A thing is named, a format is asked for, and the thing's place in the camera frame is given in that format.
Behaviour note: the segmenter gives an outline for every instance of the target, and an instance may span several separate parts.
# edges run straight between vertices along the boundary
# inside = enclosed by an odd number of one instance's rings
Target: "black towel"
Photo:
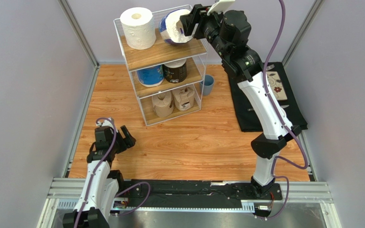
[[[293,125],[299,125],[302,130],[307,129],[307,122],[298,108],[297,101],[295,100],[294,93],[292,92],[291,85],[289,84],[284,66],[280,62],[269,63],[269,66],[272,64],[274,64],[275,67],[270,71],[277,71],[288,98],[285,101],[278,101],[279,105],[289,105],[284,109],[287,113],[288,119]],[[255,111],[249,111],[249,109],[253,108],[250,101],[247,99],[242,90],[239,89],[239,86],[233,79],[229,78],[229,84],[231,86],[234,110],[236,112],[237,121],[239,122],[241,131],[262,132],[263,129]]]

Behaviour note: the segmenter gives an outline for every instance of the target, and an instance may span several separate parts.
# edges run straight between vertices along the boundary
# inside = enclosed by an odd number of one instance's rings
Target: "wooden shelf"
[[[187,59],[187,78],[179,83],[171,83],[168,82],[166,79],[164,79],[164,81],[158,86],[146,87],[140,84],[136,72],[133,72],[132,74],[133,74],[134,87],[136,89],[136,93],[139,98],[154,95],[159,92],[165,92],[177,88],[179,86],[184,86],[187,84],[192,84],[202,81],[202,76],[198,71],[198,68],[192,58]]]
[[[196,100],[194,100],[193,107],[191,107],[190,109],[188,109],[186,111],[180,111],[176,107],[174,107],[173,113],[171,113],[169,116],[159,117],[154,113],[153,104],[152,104],[152,97],[143,98],[141,100],[141,102],[142,102],[143,112],[144,112],[144,115],[146,117],[147,125],[152,125],[152,124],[155,124],[155,123],[166,121],[166,120],[178,117],[180,115],[193,113],[195,111],[199,111],[199,109],[200,109],[197,102],[196,102]]]
[[[156,29],[156,42],[151,48],[133,49],[126,43],[125,36],[121,36],[121,42],[129,71],[206,53],[200,40],[192,39],[186,44],[170,45],[162,39],[158,29]]]

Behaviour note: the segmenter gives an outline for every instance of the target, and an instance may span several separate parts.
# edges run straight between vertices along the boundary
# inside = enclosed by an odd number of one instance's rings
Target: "blue toilet paper roll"
[[[185,15],[188,13],[190,13],[190,11],[187,9],[177,9],[162,18],[159,24],[159,31],[160,35],[166,43],[178,45],[186,43],[192,39],[192,36],[186,37],[184,35],[183,25],[177,22],[179,21],[180,15]],[[168,20],[169,17],[171,18],[170,24],[168,24],[168,22],[166,23],[166,20]]]
[[[146,87],[160,85],[164,80],[162,65],[137,71],[139,82]]]

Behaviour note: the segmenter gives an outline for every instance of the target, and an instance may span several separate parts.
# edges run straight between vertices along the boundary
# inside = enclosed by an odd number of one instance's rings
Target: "white wall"
[[[343,227],[365,227],[365,1],[326,0],[287,74]]]
[[[145,7],[152,12],[181,5],[212,5],[214,0],[68,0],[99,62],[122,62],[121,49],[113,20],[132,7]],[[314,0],[285,0],[287,20],[279,45],[271,61],[282,61]],[[252,26],[248,45],[262,59],[267,57],[279,29],[281,8],[278,0],[236,0],[231,10],[244,10]],[[215,51],[210,62],[220,62]]]
[[[0,228],[34,228],[93,67],[56,0],[0,1]]]

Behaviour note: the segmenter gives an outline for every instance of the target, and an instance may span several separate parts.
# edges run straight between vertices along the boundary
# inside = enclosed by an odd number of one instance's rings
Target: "blue cup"
[[[215,84],[215,79],[211,75],[205,75],[205,80],[200,82],[200,90],[203,96],[208,96]]]

